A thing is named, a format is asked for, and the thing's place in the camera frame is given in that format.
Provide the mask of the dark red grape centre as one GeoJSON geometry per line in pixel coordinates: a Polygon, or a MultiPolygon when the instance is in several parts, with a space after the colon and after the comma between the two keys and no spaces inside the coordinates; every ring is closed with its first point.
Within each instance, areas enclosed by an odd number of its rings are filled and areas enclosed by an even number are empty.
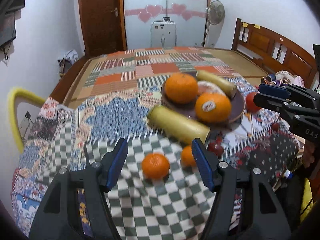
{"type": "Polygon", "coordinates": [[[208,151],[213,152],[218,158],[221,158],[224,153],[224,149],[221,144],[222,137],[217,137],[216,139],[209,142],[207,149],[208,151]]]}

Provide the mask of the patterned patchwork tablecloth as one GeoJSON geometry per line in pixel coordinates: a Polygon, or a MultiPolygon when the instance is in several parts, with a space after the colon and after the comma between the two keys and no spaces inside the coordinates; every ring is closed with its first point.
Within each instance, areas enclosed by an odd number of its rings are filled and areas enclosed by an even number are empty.
{"type": "Polygon", "coordinates": [[[122,239],[198,239],[215,199],[196,168],[180,165],[184,143],[152,127],[148,112],[161,103],[161,86],[90,97],[76,109],[48,98],[19,159],[11,194],[17,227],[29,235],[33,219],[59,169],[82,170],[125,138],[129,152],[116,186],[106,195],[122,239]],[[142,161],[164,155],[170,170],[147,179],[142,161]]]}

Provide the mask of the small mandarin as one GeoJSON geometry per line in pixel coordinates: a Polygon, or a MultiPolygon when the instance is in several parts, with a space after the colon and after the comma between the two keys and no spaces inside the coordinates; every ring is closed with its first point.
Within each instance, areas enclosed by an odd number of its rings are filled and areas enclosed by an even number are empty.
{"type": "Polygon", "coordinates": [[[160,153],[150,153],[142,161],[142,171],[147,179],[161,180],[170,170],[168,159],[160,153]]]}
{"type": "Polygon", "coordinates": [[[191,145],[185,146],[181,151],[181,165],[183,168],[196,167],[191,145]]]}

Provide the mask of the wooden bed headboard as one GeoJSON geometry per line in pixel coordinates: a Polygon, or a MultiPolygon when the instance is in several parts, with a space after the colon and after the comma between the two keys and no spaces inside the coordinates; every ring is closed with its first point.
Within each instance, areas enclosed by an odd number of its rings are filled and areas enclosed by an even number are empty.
{"type": "Polygon", "coordinates": [[[237,18],[232,50],[247,57],[268,74],[285,70],[300,76],[307,88],[314,83],[317,73],[314,56],[275,31],[237,18]]]}

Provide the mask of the clothes pile on chair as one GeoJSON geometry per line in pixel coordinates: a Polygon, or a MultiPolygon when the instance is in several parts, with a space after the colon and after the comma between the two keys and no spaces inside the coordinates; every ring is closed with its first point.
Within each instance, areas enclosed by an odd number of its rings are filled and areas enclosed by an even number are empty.
{"type": "Polygon", "coordinates": [[[67,51],[62,59],[58,59],[59,76],[63,77],[71,69],[72,65],[78,61],[78,59],[79,55],[74,49],[67,51]]]}

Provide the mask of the brown wooden door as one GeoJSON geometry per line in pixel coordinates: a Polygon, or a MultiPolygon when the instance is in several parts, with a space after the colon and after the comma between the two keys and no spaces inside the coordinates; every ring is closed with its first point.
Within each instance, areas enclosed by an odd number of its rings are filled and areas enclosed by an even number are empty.
{"type": "Polygon", "coordinates": [[[125,48],[121,0],[78,0],[85,54],[99,56],[125,48]]]}

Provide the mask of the small mandarin front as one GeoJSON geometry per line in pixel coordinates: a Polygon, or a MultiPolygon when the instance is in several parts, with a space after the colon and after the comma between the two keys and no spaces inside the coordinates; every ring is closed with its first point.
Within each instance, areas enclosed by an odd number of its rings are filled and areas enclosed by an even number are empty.
{"type": "Polygon", "coordinates": [[[142,161],[142,171],[147,179],[161,180],[170,170],[168,159],[160,153],[150,153],[142,161]]]}

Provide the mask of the large orange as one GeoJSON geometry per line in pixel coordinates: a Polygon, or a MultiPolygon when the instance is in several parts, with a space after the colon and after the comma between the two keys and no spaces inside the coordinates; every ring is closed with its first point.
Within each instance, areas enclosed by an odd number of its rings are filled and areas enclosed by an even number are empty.
{"type": "Polygon", "coordinates": [[[164,84],[164,92],[174,103],[187,104],[198,95],[198,83],[195,77],[186,73],[172,74],[164,84]]]}
{"type": "Polygon", "coordinates": [[[227,121],[232,110],[229,98],[217,93],[203,93],[195,103],[196,117],[207,123],[227,121]]]}

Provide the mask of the large orange front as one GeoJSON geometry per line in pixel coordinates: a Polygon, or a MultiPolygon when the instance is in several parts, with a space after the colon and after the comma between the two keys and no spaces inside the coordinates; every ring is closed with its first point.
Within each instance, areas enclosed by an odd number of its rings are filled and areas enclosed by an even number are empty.
{"type": "Polygon", "coordinates": [[[217,93],[203,93],[195,103],[196,117],[207,123],[227,121],[232,110],[229,98],[217,93]]]}

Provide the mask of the striped patchwork bed blanket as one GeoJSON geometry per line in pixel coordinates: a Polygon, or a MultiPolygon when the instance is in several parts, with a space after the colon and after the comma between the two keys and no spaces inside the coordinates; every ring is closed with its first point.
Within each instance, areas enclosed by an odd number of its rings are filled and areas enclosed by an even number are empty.
{"type": "Polygon", "coordinates": [[[239,75],[208,49],[132,49],[89,60],[72,98],[82,100],[118,90],[159,86],[172,73],[195,74],[199,70],[221,77],[239,75]]]}

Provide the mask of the red tomato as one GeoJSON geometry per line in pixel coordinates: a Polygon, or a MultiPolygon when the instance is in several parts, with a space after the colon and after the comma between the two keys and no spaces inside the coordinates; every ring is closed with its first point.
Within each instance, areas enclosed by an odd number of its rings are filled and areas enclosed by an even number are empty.
{"type": "Polygon", "coordinates": [[[246,96],[245,102],[246,102],[246,109],[248,112],[257,113],[261,109],[253,101],[254,96],[256,94],[257,94],[257,92],[251,92],[246,96]]]}

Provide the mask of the standing electric fan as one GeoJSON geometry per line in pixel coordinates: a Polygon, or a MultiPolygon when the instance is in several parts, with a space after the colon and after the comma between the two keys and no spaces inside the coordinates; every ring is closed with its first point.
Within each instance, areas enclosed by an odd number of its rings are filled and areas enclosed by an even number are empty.
{"type": "Polygon", "coordinates": [[[219,0],[214,0],[206,9],[203,47],[215,47],[223,28],[225,7],[219,0]]]}

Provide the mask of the dark red grape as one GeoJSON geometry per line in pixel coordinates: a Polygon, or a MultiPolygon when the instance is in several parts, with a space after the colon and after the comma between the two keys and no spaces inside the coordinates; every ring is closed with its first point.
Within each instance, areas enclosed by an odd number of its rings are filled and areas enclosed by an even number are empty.
{"type": "Polygon", "coordinates": [[[277,131],[279,129],[279,124],[277,122],[274,122],[271,126],[273,131],[277,131]]]}
{"type": "Polygon", "coordinates": [[[213,152],[218,158],[221,158],[224,153],[224,149],[221,144],[222,137],[217,137],[216,139],[209,142],[207,149],[208,151],[213,152]]]}

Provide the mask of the dark red grape right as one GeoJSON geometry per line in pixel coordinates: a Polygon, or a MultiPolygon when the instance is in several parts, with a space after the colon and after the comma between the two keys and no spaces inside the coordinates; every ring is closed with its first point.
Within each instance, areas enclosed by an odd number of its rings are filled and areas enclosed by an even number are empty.
{"type": "Polygon", "coordinates": [[[271,126],[273,131],[277,131],[279,129],[279,124],[277,122],[274,122],[271,126]]]}

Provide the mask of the sliding wardrobe with hearts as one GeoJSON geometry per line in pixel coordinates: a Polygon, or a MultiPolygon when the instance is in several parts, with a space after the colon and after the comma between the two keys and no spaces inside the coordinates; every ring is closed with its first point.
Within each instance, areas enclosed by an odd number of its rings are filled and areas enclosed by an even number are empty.
{"type": "Polygon", "coordinates": [[[123,0],[128,49],[151,47],[151,24],[165,17],[176,24],[176,46],[202,47],[209,0],[123,0]]]}

